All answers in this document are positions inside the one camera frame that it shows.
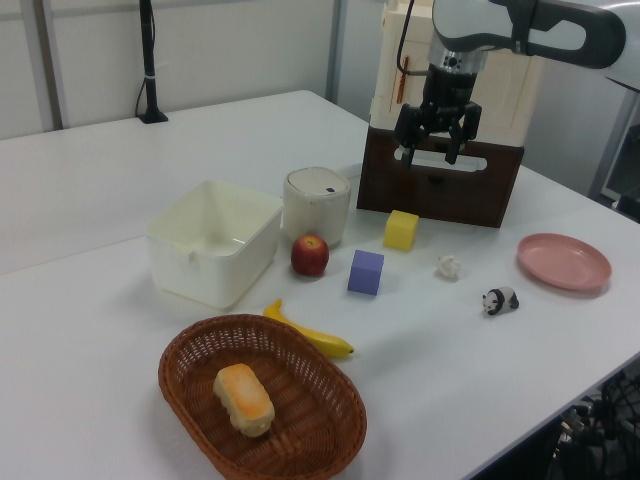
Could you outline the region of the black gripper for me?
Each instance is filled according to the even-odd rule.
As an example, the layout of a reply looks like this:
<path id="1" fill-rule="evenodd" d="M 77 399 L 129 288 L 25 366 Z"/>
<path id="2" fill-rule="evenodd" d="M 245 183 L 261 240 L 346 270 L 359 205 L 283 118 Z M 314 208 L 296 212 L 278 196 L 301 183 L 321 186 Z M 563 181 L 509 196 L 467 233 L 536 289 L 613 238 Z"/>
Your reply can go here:
<path id="1" fill-rule="evenodd" d="M 482 107 L 471 101 L 476 78 L 476 73 L 428 69 L 422 106 L 403 104 L 394 128 L 402 166 L 411 167 L 416 148 L 426 133 L 447 133 L 450 143 L 445 161 L 450 165 L 456 163 L 459 152 L 476 138 L 479 128 Z"/>

